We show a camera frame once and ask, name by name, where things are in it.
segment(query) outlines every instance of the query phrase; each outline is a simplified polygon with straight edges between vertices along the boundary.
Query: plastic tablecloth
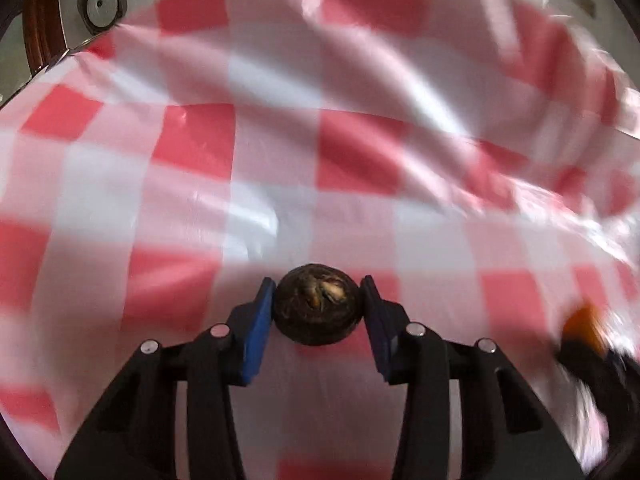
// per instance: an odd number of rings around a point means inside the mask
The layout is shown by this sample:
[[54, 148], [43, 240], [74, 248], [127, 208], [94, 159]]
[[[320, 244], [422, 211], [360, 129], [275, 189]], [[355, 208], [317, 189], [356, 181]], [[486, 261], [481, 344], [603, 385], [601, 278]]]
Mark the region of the plastic tablecloth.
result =
[[[51, 477], [142, 340], [321, 262], [493, 337], [588, 467], [600, 432], [551, 343], [582, 298], [635, 343], [638, 102], [521, 0], [159, 0], [0, 112], [2, 414]], [[404, 395], [363, 326], [273, 328], [232, 391], [248, 478], [389, 478]]]

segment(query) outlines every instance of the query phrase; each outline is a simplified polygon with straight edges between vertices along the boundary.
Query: checkered cloth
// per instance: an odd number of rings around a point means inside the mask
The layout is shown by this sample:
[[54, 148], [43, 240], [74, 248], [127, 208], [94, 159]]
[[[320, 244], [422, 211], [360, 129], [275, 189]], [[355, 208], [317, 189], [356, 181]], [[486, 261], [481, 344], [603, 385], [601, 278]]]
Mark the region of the checkered cloth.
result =
[[[521, 0], [160, 0], [0, 113], [2, 414], [52, 476], [142, 340], [321, 262], [493, 337], [577, 445], [548, 344], [580, 298], [637, 319], [638, 102]], [[390, 477], [404, 390], [362, 324], [272, 330], [232, 400], [252, 480]]]

